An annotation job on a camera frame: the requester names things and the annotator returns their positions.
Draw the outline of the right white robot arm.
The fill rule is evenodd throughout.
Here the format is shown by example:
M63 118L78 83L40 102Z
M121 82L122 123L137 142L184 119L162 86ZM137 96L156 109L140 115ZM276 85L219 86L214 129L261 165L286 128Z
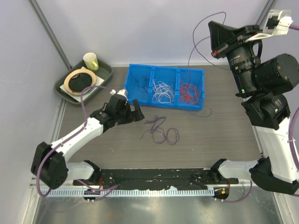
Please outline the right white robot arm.
M283 53L261 62L262 39L258 25L233 28L208 24L212 57L227 58L243 108L256 129L263 157L254 161L218 160L211 179L222 184L238 178L271 192L294 195L299 188L299 159L293 138L296 117L284 94L299 83L299 63Z

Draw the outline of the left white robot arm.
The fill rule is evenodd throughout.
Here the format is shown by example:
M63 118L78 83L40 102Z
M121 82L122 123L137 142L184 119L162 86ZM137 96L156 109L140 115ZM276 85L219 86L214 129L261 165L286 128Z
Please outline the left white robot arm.
M59 188L65 181L84 180L95 186L100 179L100 168L89 160L70 163L69 159L85 144L102 135L115 125L124 125L144 119L138 100L131 105L123 95L114 94L101 109L95 110L84 123L68 135L50 144L40 143L34 155L31 172L37 182L50 190Z

